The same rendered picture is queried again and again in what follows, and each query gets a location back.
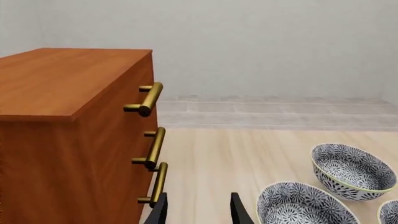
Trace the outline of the wooden cabinet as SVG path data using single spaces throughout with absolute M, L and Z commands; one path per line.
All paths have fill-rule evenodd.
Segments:
M 0 58 L 0 224 L 139 224 L 156 131 L 124 112 L 153 85 L 151 50 L 41 48 Z

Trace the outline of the black white patterned bowl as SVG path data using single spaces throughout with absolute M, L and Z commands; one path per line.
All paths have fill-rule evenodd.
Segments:
M 339 199 L 302 182 L 276 182 L 258 196 L 260 224 L 360 224 Z
M 340 143 L 323 143 L 311 150 L 313 172 L 331 194 L 348 201 L 370 201 L 398 183 L 393 169 L 376 156 Z
M 398 200 L 385 201 L 377 211 L 378 224 L 398 224 Z

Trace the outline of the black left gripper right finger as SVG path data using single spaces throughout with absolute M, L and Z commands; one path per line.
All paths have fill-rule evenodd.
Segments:
M 246 211 L 237 192 L 231 193 L 230 212 L 233 224 L 255 224 Z

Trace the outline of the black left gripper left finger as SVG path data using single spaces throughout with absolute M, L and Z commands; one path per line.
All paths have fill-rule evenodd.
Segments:
M 161 193 L 155 207 L 150 212 L 144 224 L 165 224 L 167 219 L 168 198 L 167 193 Z

